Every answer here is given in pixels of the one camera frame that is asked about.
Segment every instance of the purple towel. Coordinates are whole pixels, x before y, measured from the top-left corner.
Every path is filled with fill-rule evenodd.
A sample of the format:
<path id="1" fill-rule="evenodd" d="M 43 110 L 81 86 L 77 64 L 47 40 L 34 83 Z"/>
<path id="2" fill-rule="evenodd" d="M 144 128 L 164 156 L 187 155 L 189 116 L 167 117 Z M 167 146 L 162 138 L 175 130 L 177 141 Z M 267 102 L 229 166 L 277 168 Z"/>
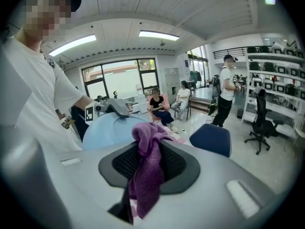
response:
<path id="1" fill-rule="evenodd" d="M 137 214 L 143 219 L 158 201 L 160 185 L 164 182 L 159 142 L 172 139 L 161 126 L 153 122 L 137 123 L 132 129 L 132 136 L 139 142 L 142 159 L 129 182 L 129 196 L 137 200 Z"/>

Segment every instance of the black office chair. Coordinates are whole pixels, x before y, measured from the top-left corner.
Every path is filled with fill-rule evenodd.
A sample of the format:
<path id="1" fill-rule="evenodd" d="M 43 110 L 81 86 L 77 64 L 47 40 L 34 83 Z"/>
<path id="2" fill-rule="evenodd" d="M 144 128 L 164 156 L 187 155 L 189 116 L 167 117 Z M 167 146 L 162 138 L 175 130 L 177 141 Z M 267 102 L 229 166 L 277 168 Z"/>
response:
<path id="1" fill-rule="evenodd" d="M 266 109 L 266 100 L 265 100 L 266 91 L 261 88 L 259 93 L 256 95 L 257 100 L 257 116 L 252 123 L 252 128 L 254 132 L 250 132 L 250 135 L 254 135 L 254 138 L 249 138 L 244 142 L 248 141 L 258 141 L 259 149 L 256 152 L 256 155 L 259 155 L 261 152 L 262 143 L 265 144 L 270 149 L 269 144 L 267 144 L 265 137 L 269 138 L 270 136 L 278 136 L 278 132 L 276 131 L 277 125 L 283 125 L 284 122 L 281 120 L 273 120 L 274 126 L 271 121 L 266 120 L 266 113 L 268 111 L 272 111 L 270 109 Z"/>
<path id="2" fill-rule="evenodd" d="M 191 111 L 191 97 L 189 98 L 189 103 L 188 103 L 188 106 L 187 106 L 186 120 L 187 120 L 188 117 L 189 117 L 189 110 L 190 110 L 190 116 L 192 116 L 192 111 Z"/>

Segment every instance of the black mesh pad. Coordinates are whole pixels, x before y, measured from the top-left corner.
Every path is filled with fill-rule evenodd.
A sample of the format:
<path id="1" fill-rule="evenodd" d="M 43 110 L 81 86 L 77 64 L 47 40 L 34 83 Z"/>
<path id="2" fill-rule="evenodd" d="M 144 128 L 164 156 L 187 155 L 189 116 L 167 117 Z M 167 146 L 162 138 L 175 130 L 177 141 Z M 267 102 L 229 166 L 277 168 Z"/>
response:
<path id="1" fill-rule="evenodd" d="M 200 174 L 200 165 L 195 157 L 174 147 L 174 142 L 162 141 L 161 168 L 164 183 L 161 194 L 182 193 L 189 188 Z M 137 170 L 141 156 L 136 142 L 125 146 L 99 162 L 99 172 L 110 186 L 126 188 Z"/>

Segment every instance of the light blue cover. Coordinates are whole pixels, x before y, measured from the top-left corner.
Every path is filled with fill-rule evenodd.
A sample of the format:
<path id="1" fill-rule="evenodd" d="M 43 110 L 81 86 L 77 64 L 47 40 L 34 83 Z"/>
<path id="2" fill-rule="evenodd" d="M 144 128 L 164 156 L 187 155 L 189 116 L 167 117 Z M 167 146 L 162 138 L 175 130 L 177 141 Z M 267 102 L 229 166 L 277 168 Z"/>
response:
<path id="1" fill-rule="evenodd" d="M 99 117 L 87 129 L 82 148 L 84 150 L 104 148 L 114 144 L 133 142 L 132 128 L 139 122 L 147 122 L 135 114 L 120 118 L 116 113 Z"/>

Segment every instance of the white shelf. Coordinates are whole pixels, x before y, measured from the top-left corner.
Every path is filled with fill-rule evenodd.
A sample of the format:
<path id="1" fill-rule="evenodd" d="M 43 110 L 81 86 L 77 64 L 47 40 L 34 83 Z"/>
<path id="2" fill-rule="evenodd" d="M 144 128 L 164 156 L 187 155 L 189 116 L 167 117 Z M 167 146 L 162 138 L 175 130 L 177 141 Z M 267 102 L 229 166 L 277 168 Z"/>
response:
<path id="1" fill-rule="evenodd" d="M 251 113 L 251 112 L 248 112 L 248 111 L 244 112 L 244 120 L 246 120 L 246 121 L 253 122 L 255 117 L 256 117 L 256 114 L 254 114 L 254 113 Z M 287 125 L 287 124 L 278 125 L 276 127 L 276 131 L 285 135 L 285 136 L 293 137 L 295 135 L 292 127 Z"/>
<path id="2" fill-rule="evenodd" d="M 289 79 L 293 79 L 293 80 L 305 82 L 305 79 L 303 79 L 303 78 L 296 77 L 296 76 L 292 76 L 292 75 L 288 75 L 288 74 L 283 74 L 283 73 L 277 73 L 277 72 L 269 72 L 269 71 L 249 71 L 249 73 L 253 73 L 253 74 L 276 75 L 276 76 L 280 76 L 280 77 L 285 77 L 285 78 L 289 78 Z"/>
<path id="3" fill-rule="evenodd" d="M 304 63 L 305 59 L 278 53 L 248 53 L 248 59 L 277 60 L 292 63 Z"/>
<path id="4" fill-rule="evenodd" d="M 256 99 L 252 98 L 252 97 L 249 97 L 248 104 L 252 104 L 252 105 L 257 106 Z M 285 108 L 283 106 L 273 104 L 273 103 L 270 103 L 270 102 L 267 102 L 267 101 L 266 101 L 266 108 L 271 109 L 273 112 L 277 112 L 277 113 L 280 113 L 282 115 L 288 116 L 292 119 L 294 119 L 295 115 L 296 115 L 296 112 L 291 110 L 291 109 L 288 109 L 288 108 Z"/>
<path id="5" fill-rule="evenodd" d="M 250 89 L 250 90 L 254 90 L 255 87 L 250 86 L 249 89 Z M 290 99 L 293 99 L 293 100 L 296 100 L 296 101 L 300 101 L 300 102 L 302 102 L 302 103 L 305 103 L 305 100 L 303 100 L 303 99 L 301 99 L 301 98 L 298 98 L 298 97 L 294 97 L 294 96 L 291 96 L 291 95 L 288 95 L 288 94 L 279 93 L 279 92 L 271 91 L 271 90 L 267 90 L 267 89 L 265 89 L 265 91 L 266 91 L 266 93 L 269 93 L 269 94 L 274 94 L 274 95 L 278 95 L 278 96 L 281 96 L 281 97 L 290 98 Z"/>

